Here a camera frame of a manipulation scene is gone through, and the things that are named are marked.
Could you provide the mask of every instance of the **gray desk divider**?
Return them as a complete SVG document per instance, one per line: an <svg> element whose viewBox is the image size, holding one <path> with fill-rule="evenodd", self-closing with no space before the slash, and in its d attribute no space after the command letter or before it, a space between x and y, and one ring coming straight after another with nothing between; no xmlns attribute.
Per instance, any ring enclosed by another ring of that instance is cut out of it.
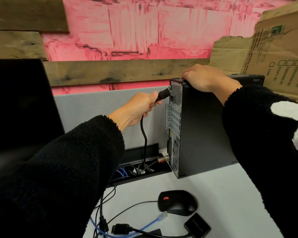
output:
<svg viewBox="0 0 298 238"><path fill-rule="evenodd" d="M125 90L104 91L83 94L67 94L55 96L55 102L65 129L68 132L77 125L90 120L97 115L108 115L123 106L136 93L153 93L161 91L167 86L136 88ZM144 130L148 144L159 143L159 148L167 147L166 106L168 99L162 105L157 105L149 115L144 118ZM144 138L140 124L128 127L123 131L125 148L135 148L144 145Z"/></svg>

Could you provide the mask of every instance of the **computer mouse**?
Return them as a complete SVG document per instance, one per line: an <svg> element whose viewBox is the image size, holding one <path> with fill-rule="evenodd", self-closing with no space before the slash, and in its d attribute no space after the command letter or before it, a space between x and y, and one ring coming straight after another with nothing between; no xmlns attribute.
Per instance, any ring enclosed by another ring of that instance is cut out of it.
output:
<svg viewBox="0 0 298 238"><path fill-rule="evenodd" d="M160 193L158 208L161 212L190 216L197 210L198 202L193 195L185 190L170 190Z"/></svg>

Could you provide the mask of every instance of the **wooden board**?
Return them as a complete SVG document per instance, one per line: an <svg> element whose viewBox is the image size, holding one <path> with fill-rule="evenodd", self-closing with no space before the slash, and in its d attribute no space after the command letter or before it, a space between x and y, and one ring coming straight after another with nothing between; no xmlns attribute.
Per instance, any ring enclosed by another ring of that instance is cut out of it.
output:
<svg viewBox="0 0 298 238"><path fill-rule="evenodd" d="M47 60L38 32L0 31L0 59L40 58Z"/></svg>
<svg viewBox="0 0 298 238"><path fill-rule="evenodd" d="M0 0L0 30L68 33L63 0Z"/></svg>
<svg viewBox="0 0 298 238"><path fill-rule="evenodd" d="M164 80L180 77L194 64L209 59L44 62L51 86Z"/></svg>

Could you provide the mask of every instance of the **desk surface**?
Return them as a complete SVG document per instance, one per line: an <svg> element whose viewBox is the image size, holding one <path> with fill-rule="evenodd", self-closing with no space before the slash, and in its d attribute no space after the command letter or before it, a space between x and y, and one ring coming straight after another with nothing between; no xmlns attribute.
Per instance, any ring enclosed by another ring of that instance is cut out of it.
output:
<svg viewBox="0 0 298 238"><path fill-rule="evenodd" d="M157 200L160 192L183 189L199 203L197 212L211 226L207 238L282 238L278 227L264 208L260 193L239 164L194 176L177 179L173 172L119 185L116 195L103 205L107 221L129 206ZM128 223L141 228L159 215L156 203L140 204L124 212L109 224ZM146 231L160 228L164 236L187 234L185 216L168 214ZM94 227L89 221L83 238L92 238Z"/></svg>

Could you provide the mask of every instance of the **pink painted wall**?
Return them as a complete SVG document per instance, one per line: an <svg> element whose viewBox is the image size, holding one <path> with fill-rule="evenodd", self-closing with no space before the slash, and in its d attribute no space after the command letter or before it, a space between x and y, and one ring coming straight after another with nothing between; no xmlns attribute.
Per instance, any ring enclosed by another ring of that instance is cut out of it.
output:
<svg viewBox="0 0 298 238"><path fill-rule="evenodd" d="M222 36L253 34L263 11L292 0L63 0L69 35L43 34L50 61L209 58ZM168 81L113 84L114 89ZM111 90L55 87L54 95Z"/></svg>

